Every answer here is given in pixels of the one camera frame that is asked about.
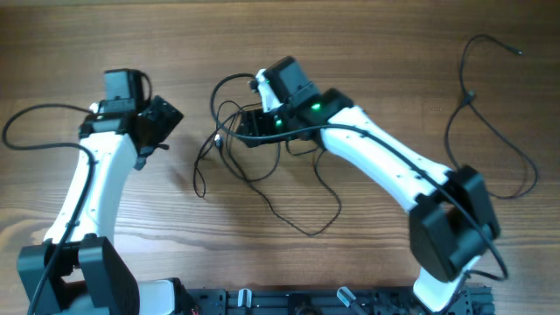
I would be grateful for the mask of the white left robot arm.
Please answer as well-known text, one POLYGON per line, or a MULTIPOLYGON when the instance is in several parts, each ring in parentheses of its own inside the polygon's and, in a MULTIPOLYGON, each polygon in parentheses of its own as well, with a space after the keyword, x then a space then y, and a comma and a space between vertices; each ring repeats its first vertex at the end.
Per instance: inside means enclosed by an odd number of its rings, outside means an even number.
POLYGON ((114 248, 123 188, 182 119, 152 95, 146 73, 104 74, 104 100, 79 127, 79 160, 63 207, 39 245, 21 249, 17 272, 30 314, 180 314, 193 307, 177 278, 139 282, 114 248))

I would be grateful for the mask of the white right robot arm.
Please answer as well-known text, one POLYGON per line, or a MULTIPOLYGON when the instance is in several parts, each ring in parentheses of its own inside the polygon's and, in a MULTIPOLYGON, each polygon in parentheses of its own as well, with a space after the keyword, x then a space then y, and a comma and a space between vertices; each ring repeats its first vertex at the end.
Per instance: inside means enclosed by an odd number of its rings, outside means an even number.
POLYGON ((430 312, 449 310, 501 231, 482 175, 414 152, 338 89, 321 92, 291 56, 248 78, 262 106, 242 115, 240 139, 248 147, 312 140, 364 172, 408 215, 409 248, 421 266, 416 299, 430 312))

